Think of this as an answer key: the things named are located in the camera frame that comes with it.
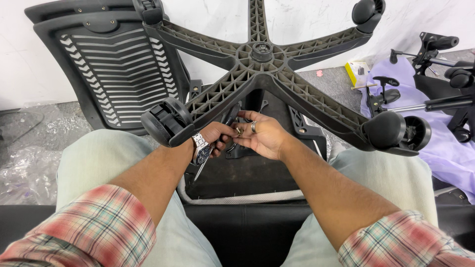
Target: hand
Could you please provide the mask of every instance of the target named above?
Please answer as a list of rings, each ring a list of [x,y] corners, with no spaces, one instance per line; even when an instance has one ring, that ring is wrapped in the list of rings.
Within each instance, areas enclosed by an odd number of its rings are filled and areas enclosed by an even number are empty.
[[[219,122],[212,122],[208,124],[208,126],[204,127],[200,133],[205,141],[209,144],[215,142],[221,135],[223,135],[221,139],[224,141],[224,143],[216,142],[216,149],[213,149],[212,154],[209,156],[210,158],[219,157],[221,155],[221,151],[226,148],[226,144],[229,143],[231,138],[238,136],[238,132],[236,130]]]
[[[271,117],[255,111],[239,111],[238,117],[257,121],[256,132],[251,130],[251,123],[234,123],[231,127],[244,130],[238,138],[233,138],[235,143],[249,147],[271,160],[281,160],[282,145],[294,137],[282,128],[280,123]]]

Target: silver ring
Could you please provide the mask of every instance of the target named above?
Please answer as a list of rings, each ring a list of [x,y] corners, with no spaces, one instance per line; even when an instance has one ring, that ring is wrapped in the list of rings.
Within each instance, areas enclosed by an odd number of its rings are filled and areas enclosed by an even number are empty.
[[[252,131],[253,133],[255,133],[255,134],[257,133],[257,132],[256,132],[256,123],[257,123],[257,121],[253,121],[253,122],[251,123],[251,131]]]

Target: screwdriver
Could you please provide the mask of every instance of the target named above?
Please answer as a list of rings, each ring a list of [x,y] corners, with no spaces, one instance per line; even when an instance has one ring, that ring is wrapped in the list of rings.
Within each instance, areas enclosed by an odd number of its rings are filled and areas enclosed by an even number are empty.
[[[236,116],[239,112],[239,110],[241,109],[241,105],[239,103],[236,103],[229,111],[228,113],[226,113],[223,118],[221,119],[221,123],[222,124],[226,124],[227,126],[231,126],[231,124],[233,124],[234,120],[236,119]],[[221,138],[221,136],[219,137],[219,141],[220,142],[223,142],[223,139]],[[213,150],[215,148],[215,143],[211,144],[211,150],[209,152],[209,155],[211,156],[211,153],[213,153]],[[206,158],[205,162],[203,162],[203,164],[200,166],[198,172],[196,173],[196,176],[195,176],[195,179],[193,179],[193,181],[196,181],[196,179],[198,179],[198,176],[200,175],[201,171],[203,170],[203,167],[205,166],[206,162],[208,161],[209,157]]]

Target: right hand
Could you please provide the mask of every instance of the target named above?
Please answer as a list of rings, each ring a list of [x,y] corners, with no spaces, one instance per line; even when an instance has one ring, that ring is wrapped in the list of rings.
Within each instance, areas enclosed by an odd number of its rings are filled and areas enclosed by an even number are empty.
[[[257,121],[257,133],[252,132],[251,123],[234,123],[232,128],[244,130],[241,136],[233,138],[235,143],[249,147],[268,159],[282,159],[283,145],[288,144],[294,137],[284,130],[276,119],[249,110],[241,110],[237,116]]]

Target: light blue jeans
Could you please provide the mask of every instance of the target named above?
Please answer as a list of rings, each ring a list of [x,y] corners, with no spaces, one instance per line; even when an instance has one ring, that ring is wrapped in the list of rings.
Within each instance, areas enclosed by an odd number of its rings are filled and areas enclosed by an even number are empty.
[[[145,139],[121,131],[97,130],[83,136],[63,152],[57,176],[57,209],[108,183],[152,150]],[[352,148],[340,152],[330,164],[401,209],[418,210],[437,225],[431,171],[420,158]],[[156,235],[157,242],[142,266],[221,266],[209,241],[186,217],[176,192]],[[283,266],[341,266],[314,215],[295,235]]]

